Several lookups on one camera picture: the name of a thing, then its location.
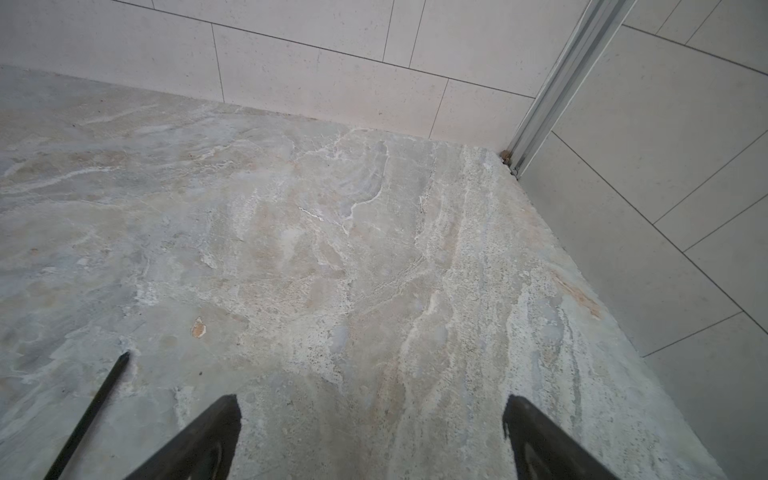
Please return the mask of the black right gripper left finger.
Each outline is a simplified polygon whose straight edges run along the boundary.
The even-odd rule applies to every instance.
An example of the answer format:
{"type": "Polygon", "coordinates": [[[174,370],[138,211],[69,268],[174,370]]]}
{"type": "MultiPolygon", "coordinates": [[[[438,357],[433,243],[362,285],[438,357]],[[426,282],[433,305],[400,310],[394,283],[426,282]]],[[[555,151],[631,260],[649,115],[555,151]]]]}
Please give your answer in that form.
{"type": "Polygon", "coordinates": [[[227,479],[241,418],[237,396],[220,397],[126,479],[227,479]]]}

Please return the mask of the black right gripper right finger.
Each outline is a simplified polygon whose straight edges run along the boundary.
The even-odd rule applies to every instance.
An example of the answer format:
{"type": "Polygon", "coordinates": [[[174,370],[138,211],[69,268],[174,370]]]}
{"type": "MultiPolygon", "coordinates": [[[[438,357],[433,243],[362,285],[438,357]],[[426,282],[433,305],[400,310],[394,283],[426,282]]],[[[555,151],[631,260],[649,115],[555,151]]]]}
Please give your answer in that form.
{"type": "Polygon", "coordinates": [[[618,479],[523,396],[508,397],[502,427],[518,479],[618,479]]]}

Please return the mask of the orange handled screwdriver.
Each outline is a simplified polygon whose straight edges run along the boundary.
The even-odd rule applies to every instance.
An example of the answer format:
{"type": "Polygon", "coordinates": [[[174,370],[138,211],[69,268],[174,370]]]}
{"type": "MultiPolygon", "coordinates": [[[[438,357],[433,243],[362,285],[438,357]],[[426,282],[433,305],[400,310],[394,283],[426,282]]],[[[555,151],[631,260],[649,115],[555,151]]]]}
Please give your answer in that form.
{"type": "Polygon", "coordinates": [[[88,405],[85,413],[76,424],[75,428],[55,458],[51,467],[48,469],[44,477],[45,480],[58,480],[62,476],[68,463],[76,453],[80,443],[85,438],[90,426],[95,421],[97,415],[108,400],[120,377],[126,370],[130,361],[130,357],[131,353],[129,351],[126,351],[118,357],[104,382],[101,384],[90,404],[88,405]]]}

